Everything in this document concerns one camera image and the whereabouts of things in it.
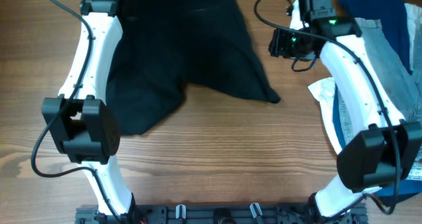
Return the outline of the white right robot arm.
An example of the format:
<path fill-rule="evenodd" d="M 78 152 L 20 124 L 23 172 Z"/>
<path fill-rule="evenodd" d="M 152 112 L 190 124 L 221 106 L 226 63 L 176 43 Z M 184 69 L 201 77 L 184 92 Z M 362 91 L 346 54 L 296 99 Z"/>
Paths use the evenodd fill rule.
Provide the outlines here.
<path fill-rule="evenodd" d="M 408 42 L 402 0 L 289 1 L 289 27 L 275 25 L 270 54 L 316 61 L 330 72 L 310 89 L 337 154 L 337 175 L 313 194 L 307 217 L 315 223 L 341 218 L 364 198 L 389 194 L 378 207 L 390 215 L 411 192 L 415 160 L 421 156 L 421 82 L 408 57 L 390 45 Z"/>

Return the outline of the black shorts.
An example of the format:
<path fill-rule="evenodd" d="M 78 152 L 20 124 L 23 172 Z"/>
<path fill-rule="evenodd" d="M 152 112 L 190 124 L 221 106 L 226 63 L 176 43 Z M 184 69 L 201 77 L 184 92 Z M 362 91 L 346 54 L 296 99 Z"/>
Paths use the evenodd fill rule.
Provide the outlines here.
<path fill-rule="evenodd" d="M 174 112 L 185 86 L 278 103 L 236 0 L 122 0 L 106 103 L 124 136 Z"/>

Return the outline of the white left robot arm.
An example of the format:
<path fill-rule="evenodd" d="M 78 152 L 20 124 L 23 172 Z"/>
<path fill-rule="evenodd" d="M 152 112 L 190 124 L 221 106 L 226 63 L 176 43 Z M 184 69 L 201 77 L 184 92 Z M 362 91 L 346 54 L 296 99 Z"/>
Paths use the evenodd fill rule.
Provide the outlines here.
<path fill-rule="evenodd" d="M 123 34 L 118 13 L 121 0 L 82 0 L 80 12 L 66 11 L 81 22 L 80 38 L 68 77 L 57 97 L 45 98 L 42 115 L 46 127 L 31 155 L 35 174 L 36 155 L 47 133 L 60 154 L 76 167 L 58 177 L 83 171 L 96 195 L 93 223 L 136 223 L 135 199 L 121 174 L 116 153 L 120 130 L 106 105 L 106 86 L 115 48 Z"/>

